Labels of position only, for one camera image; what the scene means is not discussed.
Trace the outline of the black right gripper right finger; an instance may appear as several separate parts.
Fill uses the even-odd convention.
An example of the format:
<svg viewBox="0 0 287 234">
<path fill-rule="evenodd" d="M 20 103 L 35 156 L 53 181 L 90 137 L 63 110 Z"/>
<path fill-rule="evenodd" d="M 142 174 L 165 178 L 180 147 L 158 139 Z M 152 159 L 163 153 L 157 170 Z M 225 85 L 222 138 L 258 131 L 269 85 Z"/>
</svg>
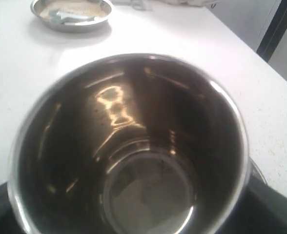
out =
<svg viewBox="0 0 287 234">
<path fill-rule="evenodd" d="M 252 175 L 231 227 L 237 234 L 287 234 L 287 198 Z"/>
</svg>

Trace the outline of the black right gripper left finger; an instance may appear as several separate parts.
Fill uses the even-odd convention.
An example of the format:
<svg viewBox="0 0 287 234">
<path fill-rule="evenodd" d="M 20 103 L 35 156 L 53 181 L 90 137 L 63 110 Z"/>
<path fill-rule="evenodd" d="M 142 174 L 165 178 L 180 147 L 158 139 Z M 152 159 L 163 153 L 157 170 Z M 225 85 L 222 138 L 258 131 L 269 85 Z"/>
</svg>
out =
<svg viewBox="0 0 287 234">
<path fill-rule="evenodd" d="M 0 234 L 21 234 L 9 202 L 7 183 L 0 185 Z"/>
</svg>

